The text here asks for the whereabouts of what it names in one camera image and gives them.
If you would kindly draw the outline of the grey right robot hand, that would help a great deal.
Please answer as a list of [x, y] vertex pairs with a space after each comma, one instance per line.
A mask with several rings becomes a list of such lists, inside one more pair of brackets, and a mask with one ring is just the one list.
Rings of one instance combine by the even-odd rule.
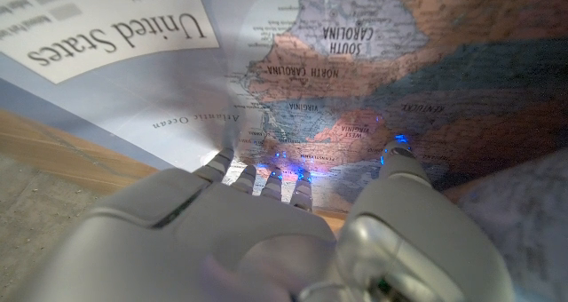
[[98, 202], [12, 293], [14, 301], [511, 301], [484, 232], [435, 190], [403, 137], [339, 234], [312, 211], [301, 171], [253, 195], [223, 183], [233, 151], [168, 169]]

